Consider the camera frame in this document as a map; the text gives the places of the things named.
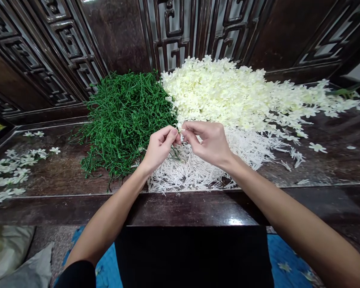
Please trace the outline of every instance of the sleeve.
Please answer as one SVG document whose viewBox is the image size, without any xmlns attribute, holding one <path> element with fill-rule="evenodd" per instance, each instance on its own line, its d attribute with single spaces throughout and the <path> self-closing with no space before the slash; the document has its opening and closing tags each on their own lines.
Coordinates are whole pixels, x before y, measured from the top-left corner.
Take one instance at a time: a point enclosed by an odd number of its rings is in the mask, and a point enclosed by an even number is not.
<svg viewBox="0 0 360 288">
<path fill-rule="evenodd" d="M 91 262 L 80 260 L 68 266 L 60 275 L 55 288 L 96 288 L 95 268 Z"/>
</svg>

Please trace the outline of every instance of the wooden table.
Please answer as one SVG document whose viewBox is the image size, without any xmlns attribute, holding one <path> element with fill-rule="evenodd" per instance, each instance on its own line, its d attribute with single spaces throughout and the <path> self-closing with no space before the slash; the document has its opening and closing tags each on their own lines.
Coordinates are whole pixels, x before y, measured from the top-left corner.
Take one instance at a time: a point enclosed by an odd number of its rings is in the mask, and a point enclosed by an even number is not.
<svg viewBox="0 0 360 288">
<path fill-rule="evenodd" d="M 21 126 L 0 148 L 18 153 L 28 149 L 59 147 L 61 153 L 31 167 L 24 183 L 26 193 L 0 205 L 0 224 L 84 225 L 110 197 L 108 175 L 85 179 L 80 161 L 88 146 L 69 144 L 70 131 L 82 119 Z M 296 147 L 305 157 L 299 168 L 288 172 L 282 165 L 267 163 L 259 173 L 331 225 L 360 251 L 360 113 L 351 111 L 340 118 L 318 115 L 304 129 L 309 139 Z M 24 131 L 42 130 L 43 138 L 27 138 Z M 328 154 L 314 152 L 309 143 L 319 143 Z M 275 152 L 293 164 L 290 155 Z M 307 184 L 298 182 L 307 179 Z M 110 186 L 116 192 L 122 180 Z M 126 222 L 131 226 L 234 226 L 269 225 L 266 218 L 239 189 L 212 192 L 142 193 Z"/>
</svg>

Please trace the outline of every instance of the dark wooden surface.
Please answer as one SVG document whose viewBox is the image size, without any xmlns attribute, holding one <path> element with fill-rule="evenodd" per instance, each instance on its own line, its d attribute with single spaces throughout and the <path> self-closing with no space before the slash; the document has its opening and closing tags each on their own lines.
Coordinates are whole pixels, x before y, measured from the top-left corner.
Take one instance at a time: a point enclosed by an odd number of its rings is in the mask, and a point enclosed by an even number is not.
<svg viewBox="0 0 360 288">
<path fill-rule="evenodd" d="M 79 2 L 110 71 L 151 71 L 138 0 Z"/>
<path fill-rule="evenodd" d="M 66 121 L 71 118 L 83 117 L 88 114 L 85 104 L 74 104 L 65 107 L 55 107 L 50 109 L 31 111 L 6 117 L 6 120 L 15 125 L 29 125 L 41 123 L 38 126 L 44 127 L 43 122 Z"/>
<path fill-rule="evenodd" d="M 45 101 L 39 93 L 22 78 L 15 70 L 13 70 L 0 56 L 0 93 L 4 96 L 4 103 L 15 106 L 21 112 L 31 111 L 36 108 L 48 108 L 51 105 Z M 27 101 L 18 102 L 19 95 L 26 95 Z M 8 115 L 10 113 L 2 112 L 0 114 Z"/>
<path fill-rule="evenodd" d="M 322 114 L 310 118 L 314 125 L 306 125 L 305 132 L 309 139 L 302 138 L 296 149 L 306 157 L 307 162 L 297 169 L 288 172 L 278 163 L 265 163 L 259 173 L 281 188 L 299 186 L 331 186 L 343 184 L 360 184 L 360 113 L 351 111 L 340 115 L 340 118 L 329 118 Z M 68 143 L 71 130 L 77 125 L 51 127 L 53 123 L 42 123 L 28 126 L 45 133 L 43 138 L 27 138 L 23 132 L 17 133 L 0 148 L 0 159 L 7 149 L 18 153 L 28 149 L 59 147 L 61 153 L 41 161 L 32 167 L 32 174 L 24 185 L 27 192 L 24 196 L 71 196 L 88 194 L 105 194 L 108 177 L 105 171 L 99 170 L 94 176 L 99 178 L 84 179 L 80 161 L 89 150 L 88 145 L 78 146 Z M 327 148 L 328 154 L 314 152 L 308 148 L 309 143 L 318 143 Z M 294 165 L 290 155 L 274 152 L 276 157 Z M 120 186 L 120 181 L 111 184 L 113 192 Z"/>
<path fill-rule="evenodd" d="M 265 73 L 267 81 L 291 80 L 296 84 L 304 84 L 327 79 L 340 64 L 315 65 L 309 67 L 289 68 Z"/>
<path fill-rule="evenodd" d="M 249 65 L 266 71 L 292 67 L 335 2 L 276 0 Z"/>
<path fill-rule="evenodd" d="M 329 225 L 360 225 L 360 185 L 285 188 Z M 0 224 L 85 225 L 111 195 L 20 197 L 0 206 Z M 241 190 L 140 194 L 129 226 L 252 226 L 269 222 Z"/>
<path fill-rule="evenodd" d="M 340 116 L 340 118 L 328 118 L 318 115 L 310 118 L 314 125 L 305 127 L 310 138 L 303 139 L 301 146 L 296 147 L 307 160 L 299 168 L 288 172 L 278 163 L 266 163 L 258 172 L 281 188 L 292 188 L 288 190 L 292 196 L 326 221 L 337 224 L 344 223 L 342 221 L 360 223 L 360 113 L 351 111 Z M 107 193 L 108 175 L 105 171 L 99 170 L 94 174 L 94 176 L 103 174 L 102 177 L 84 178 L 80 161 L 85 157 L 89 149 L 88 145 L 79 146 L 68 143 L 71 130 L 77 129 L 80 124 L 71 124 L 70 121 L 60 121 L 59 124 L 61 126 L 53 126 L 53 123 L 50 122 L 20 127 L 21 131 L 0 148 L 0 159 L 4 157 L 7 149 L 15 149 L 18 153 L 22 153 L 32 148 L 49 149 L 58 146 L 61 150 L 60 154 L 53 155 L 47 160 L 41 160 L 31 168 L 30 179 L 21 185 L 26 188 L 26 193 L 4 202 L 0 206 L 0 223 L 25 221 L 26 218 L 22 215 L 29 213 L 30 220 L 25 223 L 35 224 L 39 221 L 39 224 L 68 224 L 72 220 L 72 224 L 82 224 L 109 197 L 110 194 Z M 29 128 L 32 128 L 33 132 L 42 130 L 45 136 L 30 139 L 22 136 Z M 328 154 L 314 152 L 308 148 L 309 142 L 322 144 L 327 148 Z M 356 149 L 348 150 L 346 147 L 349 145 L 355 146 Z M 293 166 L 289 154 L 275 152 L 275 155 Z M 308 182 L 299 184 L 298 182 L 301 180 Z M 116 192 L 121 184 L 121 180 L 112 182 L 111 193 Z M 176 221 L 180 221 L 180 215 L 185 213 L 189 216 L 182 220 L 184 225 L 186 223 L 196 225 L 195 223 L 198 221 L 205 225 L 229 225 L 228 214 L 237 213 L 236 218 L 243 224 L 256 224 L 248 218 L 246 213 L 257 209 L 244 194 L 233 192 L 194 193 L 180 192 L 180 198 L 177 198 L 178 196 L 174 192 L 167 193 L 166 196 L 161 194 L 141 195 L 136 204 L 139 207 L 136 213 L 140 216 L 137 216 L 132 223 L 153 225 L 155 221 L 158 221 L 157 223 L 164 221 L 163 224 L 166 223 L 166 225 L 171 223 L 177 225 L 179 222 Z M 204 202 L 207 199 L 209 199 L 208 205 Z M 223 205 L 224 202 L 230 203 L 227 205 L 231 208 L 214 210 L 216 214 L 214 217 L 217 218 L 210 218 L 212 215 L 210 209 L 215 204 Z M 180 211 L 178 218 L 174 214 L 173 219 L 167 219 L 167 216 L 157 214 L 158 212 L 155 210 L 168 210 L 171 205 L 175 210 L 178 207 Z M 61 216 L 64 215 L 63 207 L 65 206 L 67 211 L 72 212 L 72 216 L 67 220 L 65 220 L 65 216 Z M 44 217 L 39 215 L 40 213 L 46 215 L 49 213 L 50 216 Z M 254 219 L 259 224 L 264 223 L 264 219 L 259 221 Z"/>
</svg>

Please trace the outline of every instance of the carved lattice pattern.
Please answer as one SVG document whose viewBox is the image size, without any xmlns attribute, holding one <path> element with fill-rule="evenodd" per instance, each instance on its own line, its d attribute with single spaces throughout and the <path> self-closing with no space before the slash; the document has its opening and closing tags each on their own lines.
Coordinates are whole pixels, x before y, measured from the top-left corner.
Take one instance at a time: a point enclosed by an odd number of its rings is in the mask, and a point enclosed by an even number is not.
<svg viewBox="0 0 360 288">
<path fill-rule="evenodd" d="M 206 54 L 246 64 L 261 28 L 259 20 L 271 3 L 140 0 L 153 68 L 171 72 L 188 56 L 202 58 Z"/>
<path fill-rule="evenodd" d="M 359 36 L 360 0 L 339 1 L 333 11 L 334 21 L 322 38 L 309 45 L 311 48 L 298 60 L 298 65 L 335 62 L 348 56 L 348 47 Z"/>
<path fill-rule="evenodd" d="M 13 64 L 44 92 L 41 96 L 53 106 L 76 103 L 77 100 L 60 84 L 37 45 L 21 31 L 16 16 L 9 15 L 3 5 L 7 4 L 0 4 L 0 47 L 6 58 L 12 60 Z"/>
</svg>

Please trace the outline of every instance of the blue cloth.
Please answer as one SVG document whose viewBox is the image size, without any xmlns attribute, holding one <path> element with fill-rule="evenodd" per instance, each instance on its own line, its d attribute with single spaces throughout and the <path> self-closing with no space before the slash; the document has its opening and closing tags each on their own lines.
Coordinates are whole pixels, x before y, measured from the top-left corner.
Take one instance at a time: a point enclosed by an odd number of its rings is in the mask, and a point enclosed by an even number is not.
<svg viewBox="0 0 360 288">
<path fill-rule="evenodd" d="M 83 230 L 84 226 L 76 230 L 72 238 L 73 244 L 77 242 Z M 267 237 L 275 288 L 311 288 L 311 282 L 304 276 L 312 276 L 308 264 L 296 255 L 280 236 L 269 234 Z M 63 266 L 70 252 L 71 250 L 66 253 Z M 110 246 L 96 266 L 96 287 L 123 287 L 114 245 Z"/>
</svg>

